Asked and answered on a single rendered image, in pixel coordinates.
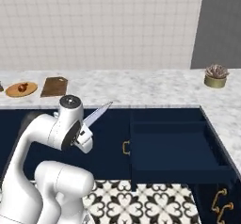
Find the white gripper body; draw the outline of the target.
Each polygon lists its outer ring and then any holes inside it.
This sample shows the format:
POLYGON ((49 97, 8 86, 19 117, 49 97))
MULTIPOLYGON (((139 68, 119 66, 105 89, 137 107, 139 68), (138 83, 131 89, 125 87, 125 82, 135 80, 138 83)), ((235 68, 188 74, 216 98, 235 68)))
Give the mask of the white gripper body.
POLYGON ((92 140, 93 133, 87 127, 86 124, 83 124, 80 134, 77 138, 77 147, 83 152, 88 153, 91 151, 93 146, 92 140))

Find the brown wooden cutting board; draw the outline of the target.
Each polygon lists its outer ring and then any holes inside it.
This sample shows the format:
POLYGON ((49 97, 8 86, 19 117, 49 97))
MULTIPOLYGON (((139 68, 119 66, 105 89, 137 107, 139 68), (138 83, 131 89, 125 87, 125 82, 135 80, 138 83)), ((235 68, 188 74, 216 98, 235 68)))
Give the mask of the brown wooden cutting board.
POLYGON ((67 91, 68 80, 62 76, 47 77, 43 89, 41 91, 41 97, 55 97, 63 96, 67 91))

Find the navy open drawer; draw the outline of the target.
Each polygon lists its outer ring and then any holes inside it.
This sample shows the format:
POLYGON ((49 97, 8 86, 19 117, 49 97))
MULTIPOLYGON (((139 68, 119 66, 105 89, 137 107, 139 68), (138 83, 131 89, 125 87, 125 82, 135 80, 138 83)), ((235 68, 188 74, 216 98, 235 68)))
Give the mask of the navy open drawer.
POLYGON ((198 108, 133 109, 131 181, 136 184, 227 184, 236 174, 198 108))

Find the navy corner cabinet front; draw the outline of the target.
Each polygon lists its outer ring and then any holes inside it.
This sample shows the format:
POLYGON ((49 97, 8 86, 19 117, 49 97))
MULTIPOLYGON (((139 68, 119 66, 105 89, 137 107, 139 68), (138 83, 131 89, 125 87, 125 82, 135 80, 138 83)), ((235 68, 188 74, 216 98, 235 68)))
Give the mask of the navy corner cabinet front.
POLYGON ((241 224, 241 181, 227 183, 191 184, 190 189, 199 213, 201 224, 219 224, 218 216, 223 205, 232 202, 227 224, 241 224))

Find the potted succulent in gold pot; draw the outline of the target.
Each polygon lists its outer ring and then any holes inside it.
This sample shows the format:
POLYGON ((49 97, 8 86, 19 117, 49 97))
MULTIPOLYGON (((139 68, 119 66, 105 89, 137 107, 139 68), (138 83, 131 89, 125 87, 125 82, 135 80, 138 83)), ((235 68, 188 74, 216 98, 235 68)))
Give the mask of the potted succulent in gold pot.
POLYGON ((229 74, 225 67, 212 64, 205 69, 204 84, 210 88, 223 88, 229 74))

